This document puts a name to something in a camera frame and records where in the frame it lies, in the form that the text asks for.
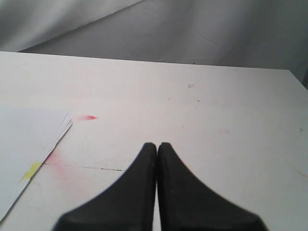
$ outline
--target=stack of paper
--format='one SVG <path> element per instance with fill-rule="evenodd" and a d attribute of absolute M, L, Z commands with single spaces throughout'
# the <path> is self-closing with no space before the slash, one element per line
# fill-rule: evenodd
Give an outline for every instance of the stack of paper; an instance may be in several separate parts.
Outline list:
<path fill-rule="evenodd" d="M 67 111 L 0 108 L 0 220 L 72 124 Z"/>

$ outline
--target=yellow mark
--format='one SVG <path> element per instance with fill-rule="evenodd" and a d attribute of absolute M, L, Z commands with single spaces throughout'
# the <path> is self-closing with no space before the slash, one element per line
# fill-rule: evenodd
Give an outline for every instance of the yellow mark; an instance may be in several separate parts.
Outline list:
<path fill-rule="evenodd" d="M 38 167 L 40 166 L 40 162 L 35 162 L 31 168 L 29 169 L 28 172 L 26 172 L 26 174 L 24 175 L 24 177 L 22 178 L 22 180 L 29 180 L 31 179 L 31 177 L 34 175 L 34 173 L 37 171 Z"/>

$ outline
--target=gray fabric backdrop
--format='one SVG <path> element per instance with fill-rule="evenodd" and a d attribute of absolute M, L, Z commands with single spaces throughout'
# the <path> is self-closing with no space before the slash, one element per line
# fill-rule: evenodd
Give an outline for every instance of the gray fabric backdrop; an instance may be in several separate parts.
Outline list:
<path fill-rule="evenodd" d="M 308 67 L 307 0 L 144 0 L 24 52 L 289 69 Z"/>

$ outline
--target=white tabletop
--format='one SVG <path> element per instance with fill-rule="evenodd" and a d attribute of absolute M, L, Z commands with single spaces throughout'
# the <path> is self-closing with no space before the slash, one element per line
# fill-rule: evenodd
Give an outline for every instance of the white tabletop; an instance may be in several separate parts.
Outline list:
<path fill-rule="evenodd" d="M 271 231 L 307 230 L 308 91 L 287 70 L 0 52 L 0 106 L 74 115 L 1 231 L 50 230 L 146 141 L 170 142 L 202 182 Z"/>

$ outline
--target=pink stain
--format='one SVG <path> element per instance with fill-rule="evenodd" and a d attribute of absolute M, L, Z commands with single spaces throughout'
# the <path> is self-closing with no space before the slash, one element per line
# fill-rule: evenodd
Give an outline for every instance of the pink stain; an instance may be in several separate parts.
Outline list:
<path fill-rule="evenodd" d="M 80 118 L 79 118 L 79 120 L 92 120 L 92 119 L 97 119 L 97 117 L 95 117 L 95 116 L 90 116 L 90 115 L 84 115 L 84 116 L 81 116 Z"/>

